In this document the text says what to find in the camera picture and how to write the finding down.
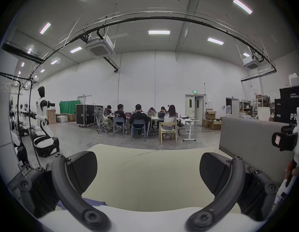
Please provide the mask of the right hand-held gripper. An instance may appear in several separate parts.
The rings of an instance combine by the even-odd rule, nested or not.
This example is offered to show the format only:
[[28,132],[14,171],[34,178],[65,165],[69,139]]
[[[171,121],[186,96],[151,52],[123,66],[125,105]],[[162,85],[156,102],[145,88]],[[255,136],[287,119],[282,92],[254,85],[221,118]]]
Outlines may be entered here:
[[279,148],[280,152],[290,151],[294,153],[287,178],[284,179],[276,193],[277,199],[285,199],[297,180],[293,172],[296,169],[299,170],[299,107],[297,107],[296,115],[296,124],[284,126],[280,132],[272,135],[272,145]]

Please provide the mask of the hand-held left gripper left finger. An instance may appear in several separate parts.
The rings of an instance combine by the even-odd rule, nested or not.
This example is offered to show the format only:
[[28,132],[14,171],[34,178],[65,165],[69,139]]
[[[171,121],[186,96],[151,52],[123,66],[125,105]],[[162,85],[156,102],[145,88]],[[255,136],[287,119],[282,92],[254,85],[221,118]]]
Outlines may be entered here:
[[55,211],[60,201],[86,228],[108,229],[108,216],[82,198],[96,174],[97,157],[94,152],[82,151],[69,157],[57,153],[46,168],[32,169],[18,181],[21,201],[36,218]]

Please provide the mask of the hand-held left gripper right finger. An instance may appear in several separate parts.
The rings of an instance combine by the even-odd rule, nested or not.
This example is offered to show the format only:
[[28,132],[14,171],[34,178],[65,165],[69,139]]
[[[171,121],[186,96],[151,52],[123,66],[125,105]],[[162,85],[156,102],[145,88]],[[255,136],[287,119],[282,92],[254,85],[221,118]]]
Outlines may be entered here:
[[229,159],[218,153],[204,153],[200,160],[201,179],[214,200],[186,221],[188,231],[213,228],[238,204],[241,214],[264,222],[271,213],[278,185],[259,170],[246,165],[241,157]]

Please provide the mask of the person's right hand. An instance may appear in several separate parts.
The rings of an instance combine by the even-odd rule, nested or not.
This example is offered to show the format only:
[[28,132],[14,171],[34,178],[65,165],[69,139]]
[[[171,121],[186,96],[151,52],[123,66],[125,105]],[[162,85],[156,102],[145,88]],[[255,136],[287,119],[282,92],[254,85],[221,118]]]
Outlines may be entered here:
[[292,175],[292,176],[297,176],[299,174],[299,167],[295,167],[293,168],[293,165],[294,165],[294,159],[292,159],[286,166],[285,168],[285,179],[288,180],[289,179],[289,176]]

